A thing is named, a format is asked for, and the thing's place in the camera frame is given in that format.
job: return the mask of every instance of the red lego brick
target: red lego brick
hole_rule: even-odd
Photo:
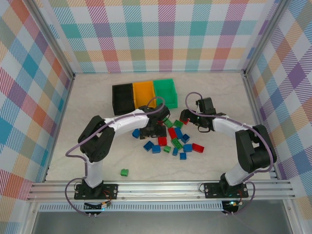
[[[194,151],[196,151],[196,152],[202,153],[202,152],[204,152],[205,147],[193,143],[193,144],[192,144],[192,149],[193,149]]]
[[[188,118],[187,121],[182,121],[182,120],[180,121],[186,125],[190,121],[190,119]]]
[[[170,137],[171,137],[171,140],[177,138],[176,132],[175,132],[175,129],[174,129],[174,128],[168,128],[168,133],[169,133],[169,135],[170,135]]]
[[[167,138],[165,136],[158,137],[158,145],[166,146],[167,145]]]

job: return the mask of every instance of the blue lego brick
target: blue lego brick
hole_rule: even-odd
[[[173,156],[177,156],[177,152],[178,152],[177,148],[174,148],[174,150],[173,150],[173,152],[172,152],[172,155],[173,155]]]
[[[153,146],[152,146],[152,151],[153,151],[153,154],[158,154],[158,153],[160,153],[160,151],[161,151],[160,145],[153,145]]]
[[[186,153],[180,153],[180,160],[186,160]]]
[[[140,129],[135,129],[132,133],[132,136],[138,138],[140,136]]]
[[[183,137],[183,134],[180,128],[175,128],[175,134],[176,134],[176,138],[178,138],[179,140]]]
[[[154,146],[154,144],[151,142],[151,141],[149,141],[149,142],[147,142],[144,146],[143,146],[143,148],[148,152],[148,151],[150,151],[151,150],[151,148]]]
[[[190,137],[187,134],[184,134],[183,137],[181,138],[182,142],[186,144],[190,140]]]
[[[185,144],[183,145],[183,151],[185,153],[188,153],[188,152],[192,152],[193,148],[192,148],[192,145],[191,144]]]

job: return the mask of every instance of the green bin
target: green bin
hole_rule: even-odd
[[[177,94],[173,79],[158,79],[154,80],[155,96],[160,96],[165,99],[165,104],[169,109],[177,108]],[[161,104],[162,100],[157,99],[157,105]]]

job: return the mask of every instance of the storage bin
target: storage bin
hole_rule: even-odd
[[[135,109],[132,84],[113,85],[114,115],[124,115],[134,111]]]
[[[140,106],[146,106],[147,103],[155,97],[154,85],[152,81],[133,83],[133,96],[136,109]],[[153,100],[150,107],[156,107],[156,100]]]
[[[177,94],[173,79],[154,80],[155,95],[165,99],[165,104],[169,109],[177,108]]]

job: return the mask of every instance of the orange bin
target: orange bin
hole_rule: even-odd
[[[140,106],[146,106],[153,97],[155,97],[155,91],[152,81],[133,83],[133,99],[136,109]],[[149,106],[155,108],[156,99],[154,99]]]

